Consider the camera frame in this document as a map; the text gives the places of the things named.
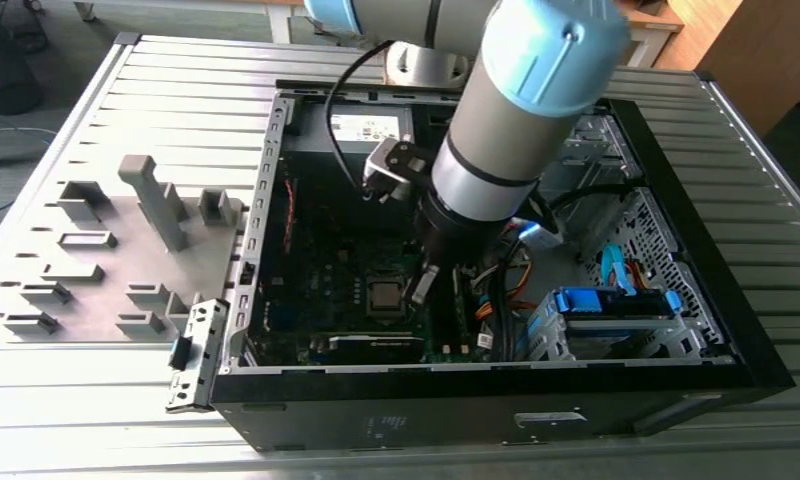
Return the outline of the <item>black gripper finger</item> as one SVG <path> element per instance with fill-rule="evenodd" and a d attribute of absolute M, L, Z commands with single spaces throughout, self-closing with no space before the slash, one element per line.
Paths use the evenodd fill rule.
<path fill-rule="evenodd" d="M 439 277 L 441 268 L 438 265 L 425 263 L 417 273 L 413 275 L 406 292 L 405 299 L 409 303 L 425 305 L 427 298 Z"/>

